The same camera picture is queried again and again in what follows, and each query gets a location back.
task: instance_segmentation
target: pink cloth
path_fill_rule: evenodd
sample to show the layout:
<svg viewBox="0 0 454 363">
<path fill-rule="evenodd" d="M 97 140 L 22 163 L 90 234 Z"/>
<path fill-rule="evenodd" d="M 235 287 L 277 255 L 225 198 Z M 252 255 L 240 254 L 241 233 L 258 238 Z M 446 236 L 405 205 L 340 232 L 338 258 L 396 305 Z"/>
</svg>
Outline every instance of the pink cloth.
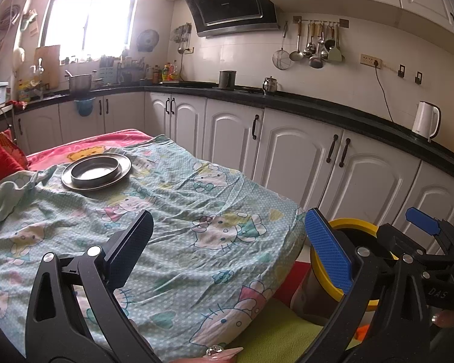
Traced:
<svg viewBox="0 0 454 363">
<path fill-rule="evenodd" d="M 124 129 L 93 136 L 29 155 L 27 157 L 28 168 L 29 170 L 44 170 L 51 165 L 74 162 L 87 155 L 104 153 L 110 148 L 135 145 L 150 139 L 152 139 L 151 136 L 136 129 Z"/>
</svg>

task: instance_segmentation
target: countertop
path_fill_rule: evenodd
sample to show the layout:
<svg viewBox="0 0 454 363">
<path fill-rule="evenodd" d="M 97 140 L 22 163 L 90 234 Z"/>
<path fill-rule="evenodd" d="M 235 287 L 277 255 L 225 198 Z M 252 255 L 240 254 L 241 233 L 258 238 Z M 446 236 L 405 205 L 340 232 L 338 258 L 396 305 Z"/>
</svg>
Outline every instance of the countertop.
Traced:
<svg viewBox="0 0 454 363">
<path fill-rule="evenodd" d="M 310 96 L 284 93 L 282 91 L 276 92 L 275 95 L 264 95 L 259 89 L 246 91 L 241 88 L 221 90 L 216 87 L 183 87 L 180 83 L 176 85 L 156 84 L 153 86 L 104 87 L 91 91 L 90 97 L 137 91 L 203 96 L 215 100 L 239 103 L 257 108 L 275 109 L 305 116 L 389 144 L 420 158 L 454 177 L 454 153 L 444 146 L 435 142 L 429 143 L 427 139 L 415 134 L 410 129 L 392 123 L 384 118 L 349 106 Z M 31 101 L 24 111 L 15 111 L 15 114 L 26 113 L 42 106 L 54 105 L 74 99 L 69 94 L 58 94 L 43 100 Z"/>
</svg>

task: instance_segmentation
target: pot handle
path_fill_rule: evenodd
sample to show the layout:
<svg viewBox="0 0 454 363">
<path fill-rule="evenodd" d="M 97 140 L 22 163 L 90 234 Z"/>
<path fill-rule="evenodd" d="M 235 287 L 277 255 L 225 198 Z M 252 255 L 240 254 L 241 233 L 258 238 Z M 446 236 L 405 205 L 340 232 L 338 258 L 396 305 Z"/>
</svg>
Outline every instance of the pot handle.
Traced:
<svg viewBox="0 0 454 363">
<path fill-rule="evenodd" d="M 435 138 L 437 136 L 437 134 L 439 133 L 439 128 L 441 127 L 441 109 L 436 105 L 432 106 L 434 113 L 437 115 L 437 124 L 436 128 L 434 129 L 434 132 L 429 135 L 430 139 Z"/>
</svg>

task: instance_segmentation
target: electrical socket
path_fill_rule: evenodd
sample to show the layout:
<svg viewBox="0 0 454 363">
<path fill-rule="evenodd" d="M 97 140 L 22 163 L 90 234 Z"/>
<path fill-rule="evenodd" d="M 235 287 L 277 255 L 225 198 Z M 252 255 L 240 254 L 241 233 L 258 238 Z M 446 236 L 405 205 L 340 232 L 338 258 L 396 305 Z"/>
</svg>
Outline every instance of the electrical socket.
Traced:
<svg viewBox="0 0 454 363">
<path fill-rule="evenodd" d="M 375 66 L 375 62 L 377 62 L 377 68 L 381 68 L 382 67 L 382 61 L 380 58 L 378 57 L 372 57 L 372 56 L 369 56 L 367 54 L 361 54 L 360 55 L 360 64 L 365 64 L 365 65 L 369 65 L 370 67 L 374 67 Z"/>
</svg>

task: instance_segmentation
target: cutting board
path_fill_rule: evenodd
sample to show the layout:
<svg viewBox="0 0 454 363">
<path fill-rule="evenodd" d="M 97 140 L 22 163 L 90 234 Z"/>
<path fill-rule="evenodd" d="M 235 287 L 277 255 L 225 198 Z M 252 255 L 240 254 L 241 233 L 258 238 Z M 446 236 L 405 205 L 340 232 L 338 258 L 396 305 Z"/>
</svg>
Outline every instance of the cutting board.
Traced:
<svg viewBox="0 0 454 363">
<path fill-rule="evenodd" d="M 39 64 L 39 58 L 42 58 L 42 67 L 44 73 L 42 74 L 42 81 L 44 84 L 49 85 L 49 89 L 59 87 L 59 52 L 60 45 L 42 46 L 35 49 L 34 64 Z"/>
</svg>

